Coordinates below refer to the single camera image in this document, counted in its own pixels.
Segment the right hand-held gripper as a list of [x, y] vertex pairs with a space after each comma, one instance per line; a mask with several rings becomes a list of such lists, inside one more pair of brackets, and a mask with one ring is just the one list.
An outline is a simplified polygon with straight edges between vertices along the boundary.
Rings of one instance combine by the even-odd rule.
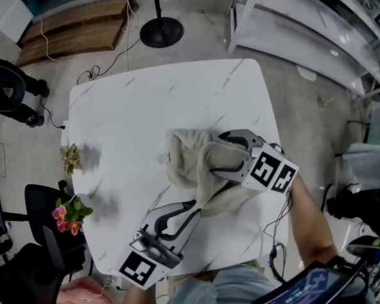
[[278, 146], [271, 145], [247, 129], [229, 130], [218, 135], [228, 143], [238, 144], [250, 153], [237, 169], [216, 168], [210, 172], [221, 179], [241, 183], [260, 193], [286, 194], [299, 166], [288, 160]]

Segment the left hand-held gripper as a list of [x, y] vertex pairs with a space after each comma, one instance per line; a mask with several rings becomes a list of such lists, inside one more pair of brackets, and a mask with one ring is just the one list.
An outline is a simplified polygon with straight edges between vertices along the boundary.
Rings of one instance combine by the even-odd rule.
[[[195, 230], [201, 210], [191, 211], [195, 200], [171, 203], [151, 210], [133, 241], [124, 249], [118, 261], [119, 273], [141, 289], [155, 285], [175, 269], [182, 261], [181, 252]], [[187, 218], [174, 234], [164, 233], [168, 221], [189, 212]], [[148, 233], [157, 233], [156, 241]]]

